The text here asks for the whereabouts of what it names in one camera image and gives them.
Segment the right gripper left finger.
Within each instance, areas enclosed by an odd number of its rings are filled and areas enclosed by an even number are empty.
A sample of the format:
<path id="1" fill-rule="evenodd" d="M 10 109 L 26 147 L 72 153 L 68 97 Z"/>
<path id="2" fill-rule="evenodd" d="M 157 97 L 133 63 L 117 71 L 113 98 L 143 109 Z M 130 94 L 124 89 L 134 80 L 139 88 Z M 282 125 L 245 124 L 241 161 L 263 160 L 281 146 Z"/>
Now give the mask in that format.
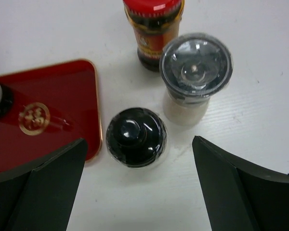
<path id="1" fill-rule="evenodd" d="M 0 173 L 0 231 L 65 231 L 88 145 L 79 138 Z"/>

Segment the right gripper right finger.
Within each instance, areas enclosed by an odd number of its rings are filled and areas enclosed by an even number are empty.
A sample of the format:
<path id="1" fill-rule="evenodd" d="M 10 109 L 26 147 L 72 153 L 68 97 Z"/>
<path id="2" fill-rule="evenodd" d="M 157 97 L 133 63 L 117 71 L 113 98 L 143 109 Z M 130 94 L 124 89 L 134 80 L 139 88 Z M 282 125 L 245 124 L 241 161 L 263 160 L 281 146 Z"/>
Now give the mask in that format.
<path id="1" fill-rule="evenodd" d="M 289 173 L 254 164 L 201 136 L 192 147 L 213 231 L 289 231 Z"/>

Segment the dark sauce bottle black cap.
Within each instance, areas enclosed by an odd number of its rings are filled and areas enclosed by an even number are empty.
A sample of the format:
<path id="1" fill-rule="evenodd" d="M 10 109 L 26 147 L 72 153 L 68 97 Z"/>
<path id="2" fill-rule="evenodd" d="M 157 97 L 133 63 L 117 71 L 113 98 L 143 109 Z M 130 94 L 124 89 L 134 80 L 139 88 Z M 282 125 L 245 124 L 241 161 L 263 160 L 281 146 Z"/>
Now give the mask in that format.
<path id="1" fill-rule="evenodd" d="M 12 108 L 14 94 L 12 89 L 0 84 L 0 118 L 4 117 Z"/>

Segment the small black dome cap bottle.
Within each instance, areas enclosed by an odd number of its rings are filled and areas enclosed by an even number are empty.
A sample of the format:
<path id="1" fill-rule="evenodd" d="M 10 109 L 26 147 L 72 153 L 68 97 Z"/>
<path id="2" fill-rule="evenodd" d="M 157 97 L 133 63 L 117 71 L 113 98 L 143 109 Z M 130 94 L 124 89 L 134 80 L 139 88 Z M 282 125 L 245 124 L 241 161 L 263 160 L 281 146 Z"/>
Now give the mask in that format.
<path id="1" fill-rule="evenodd" d="M 115 115 L 106 130 L 109 154 L 122 165 L 155 167 L 169 154 L 169 135 L 159 115 L 147 108 L 133 107 Z"/>

